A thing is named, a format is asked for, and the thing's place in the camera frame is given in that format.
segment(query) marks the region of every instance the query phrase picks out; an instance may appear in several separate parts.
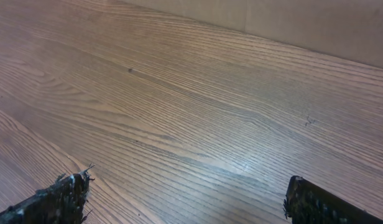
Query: wooden table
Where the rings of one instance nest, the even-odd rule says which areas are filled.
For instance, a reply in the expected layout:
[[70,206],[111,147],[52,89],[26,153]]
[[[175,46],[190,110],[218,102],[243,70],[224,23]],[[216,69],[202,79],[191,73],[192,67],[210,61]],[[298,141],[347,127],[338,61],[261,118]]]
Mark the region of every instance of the wooden table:
[[0,0],[0,210],[96,164],[89,223],[383,218],[383,70],[119,1]]

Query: white speck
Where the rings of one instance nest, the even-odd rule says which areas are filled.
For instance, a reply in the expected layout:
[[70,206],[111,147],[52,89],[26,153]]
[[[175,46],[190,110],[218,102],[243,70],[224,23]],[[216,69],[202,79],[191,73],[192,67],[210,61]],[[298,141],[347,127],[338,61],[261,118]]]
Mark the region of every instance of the white speck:
[[73,184],[72,184],[72,185],[73,185],[73,188],[74,188],[74,185],[75,185],[75,178],[74,178],[74,175],[71,175],[70,178],[71,178],[71,180],[73,181]]
[[23,209],[20,209],[19,211],[17,211],[17,214],[18,214],[18,215],[24,215],[24,211],[23,211]]

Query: beige wall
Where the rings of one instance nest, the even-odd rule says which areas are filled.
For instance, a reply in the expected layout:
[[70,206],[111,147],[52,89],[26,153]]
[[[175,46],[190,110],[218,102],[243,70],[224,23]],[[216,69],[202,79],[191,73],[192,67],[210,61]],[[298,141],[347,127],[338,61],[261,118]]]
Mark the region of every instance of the beige wall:
[[123,0],[383,68],[383,0]]

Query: wooden surface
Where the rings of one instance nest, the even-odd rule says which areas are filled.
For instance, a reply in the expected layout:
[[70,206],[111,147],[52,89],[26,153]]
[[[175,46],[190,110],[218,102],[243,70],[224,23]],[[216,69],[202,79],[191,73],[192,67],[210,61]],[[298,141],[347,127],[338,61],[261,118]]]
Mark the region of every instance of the wooden surface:
[[0,210],[96,164],[89,223],[383,218],[383,70],[119,1],[0,0]]
[[383,0],[122,0],[383,68]]

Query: black object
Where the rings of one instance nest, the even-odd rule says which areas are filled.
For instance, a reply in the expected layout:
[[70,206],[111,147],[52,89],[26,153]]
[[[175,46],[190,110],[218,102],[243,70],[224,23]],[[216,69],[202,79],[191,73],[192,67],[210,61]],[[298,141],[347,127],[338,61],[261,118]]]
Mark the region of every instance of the black object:
[[290,179],[284,211],[293,224],[383,224],[383,220],[299,176]]
[[69,177],[60,175],[47,189],[37,190],[35,195],[0,213],[0,224],[80,224],[84,204],[93,180],[88,169]]

